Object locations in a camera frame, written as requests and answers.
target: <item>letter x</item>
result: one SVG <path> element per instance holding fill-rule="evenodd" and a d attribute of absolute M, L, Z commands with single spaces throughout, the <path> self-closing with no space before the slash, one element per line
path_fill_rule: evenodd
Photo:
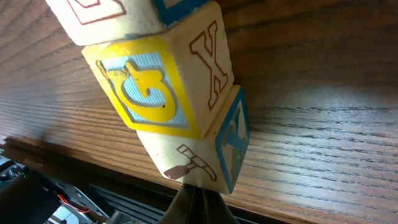
<path fill-rule="evenodd" d="M 218 95 L 224 90 L 224 87 L 228 83 L 227 73 L 223 72 L 217 63 L 217 30 L 217 21 L 213 21 L 207 27 L 207 33 L 205 30 L 202 31 L 189 44 L 191 54 L 197 55 L 210 70 L 210 98 L 208 101 L 210 110 L 213 109 L 218 100 Z M 210 40 L 210 49 L 208 48 L 207 38 Z"/>

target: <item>wood grain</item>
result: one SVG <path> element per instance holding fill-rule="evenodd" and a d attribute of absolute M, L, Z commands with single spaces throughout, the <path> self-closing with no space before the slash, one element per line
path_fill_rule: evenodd
<path fill-rule="evenodd" d="M 398 2 L 219 0 L 251 145 L 230 205 L 398 223 Z M 0 2 L 0 135 L 169 187 L 45 1 Z"/>

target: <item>alphabet block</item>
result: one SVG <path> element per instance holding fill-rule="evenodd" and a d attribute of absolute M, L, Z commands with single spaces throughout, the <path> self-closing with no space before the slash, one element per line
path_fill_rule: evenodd
<path fill-rule="evenodd" d="M 77 45 L 167 30 L 209 0 L 46 0 Z"/>
<path fill-rule="evenodd" d="M 232 86 L 203 139 L 137 134 L 164 177 L 231 194 L 250 138 L 242 88 Z"/>
<path fill-rule="evenodd" d="M 83 55 L 132 129 L 203 137 L 234 80 L 220 6 L 161 35 L 87 46 Z"/>

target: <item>wooden surface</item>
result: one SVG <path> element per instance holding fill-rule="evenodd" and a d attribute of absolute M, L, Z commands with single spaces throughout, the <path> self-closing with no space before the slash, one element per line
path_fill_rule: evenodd
<path fill-rule="evenodd" d="M 220 0 L 251 145 L 228 204 L 398 222 L 398 2 Z M 43 0 L 0 1 L 0 135 L 166 186 Z"/>

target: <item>yellow border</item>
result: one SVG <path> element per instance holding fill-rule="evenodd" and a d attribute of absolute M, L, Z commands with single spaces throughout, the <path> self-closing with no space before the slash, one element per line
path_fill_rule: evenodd
<path fill-rule="evenodd" d="M 113 92 L 108 80 L 104 77 L 104 74 L 102 74 L 101 70 L 96 66 L 95 63 L 97 60 L 103 60 L 107 58 L 146 54 L 151 52 L 159 53 L 160 59 L 163 61 L 166 73 L 171 82 L 171 86 L 175 92 L 179 105 L 182 107 L 182 112 L 185 116 L 185 119 L 187 120 L 188 129 L 156 126 L 154 124 L 133 123 L 130 120 L 129 115 L 124 110 L 121 102 Z M 200 139 L 200 131 L 196 126 L 193 111 L 189 105 L 187 95 L 178 74 L 177 66 L 174 62 L 173 55 L 169 53 L 169 48 L 166 41 L 160 37 L 148 37 L 115 44 L 99 44 L 85 47 L 82 53 L 90 64 L 90 67 L 99 81 L 102 89 L 105 91 L 113 106 L 116 108 L 116 111 L 119 113 L 129 128 L 141 131 L 150 131 L 153 133 Z"/>

